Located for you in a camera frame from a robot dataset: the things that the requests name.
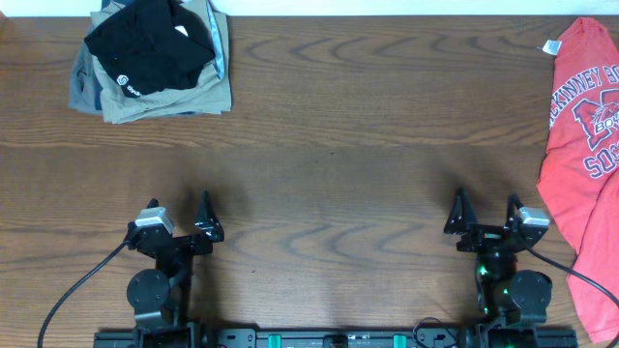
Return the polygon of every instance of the table surface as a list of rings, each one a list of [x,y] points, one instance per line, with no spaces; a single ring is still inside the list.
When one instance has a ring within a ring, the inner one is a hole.
[[[412,327],[480,315],[474,255],[443,235],[456,188],[483,222],[536,191],[553,60],[574,17],[232,17],[233,109],[104,124],[67,108],[86,18],[16,18],[0,34],[0,347],[32,347],[58,298],[151,197],[193,232],[208,189],[226,232],[195,259],[192,315],[219,327]],[[615,39],[619,23],[600,18]],[[563,264],[552,227],[536,249]],[[572,325],[565,275],[548,324]],[[62,306],[46,347],[131,328],[123,251]]]

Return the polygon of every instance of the white logo on black cloth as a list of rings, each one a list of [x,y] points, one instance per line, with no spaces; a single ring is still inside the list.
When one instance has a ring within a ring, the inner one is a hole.
[[[119,75],[118,78],[116,78],[116,82],[118,82],[119,85],[124,86],[127,82],[129,82],[129,78],[125,75]]]

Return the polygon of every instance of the red fabric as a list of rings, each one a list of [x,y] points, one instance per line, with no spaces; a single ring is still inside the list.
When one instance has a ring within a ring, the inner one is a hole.
[[[619,53],[606,29],[579,18],[558,39],[550,135],[538,190],[576,252],[574,269],[619,295]],[[619,332],[619,309],[568,276],[593,342]]]

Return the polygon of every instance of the folded clothing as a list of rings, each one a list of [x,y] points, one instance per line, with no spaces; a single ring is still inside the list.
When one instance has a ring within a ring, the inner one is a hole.
[[[175,0],[136,0],[84,42],[128,98],[194,88],[215,58],[204,22]]]
[[[192,0],[181,5],[186,10],[197,14],[210,31],[209,13],[205,0]],[[113,14],[121,11],[123,5],[111,2],[100,12],[91,13],[93,25],[103,25]],[[103,86],[101,104],[103,119],[115,124],[135,121],[141,118],[162,117],[171,114],[181,114],[187,111],[198,113],[221,114],[231,107],[230,84],[227,73],[229,58],[227,24],[224,14],[214,14],[220,29],[222,53],[225,60],[225,71],[219,79],[215,68],[215,60],[205,65],[195,88],[188,90],[165,89],[140,98],[126,98],[121,87],[112,80],[97,57],[93,57],[94,70],[97,79]]]

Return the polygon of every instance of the white wall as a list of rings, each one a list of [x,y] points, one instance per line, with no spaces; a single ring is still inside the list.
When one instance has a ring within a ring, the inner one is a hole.
[[[228,15],[619,15],[617,0],[211,0]],[[86,16],[101,0],[0,0],[7,16]]]

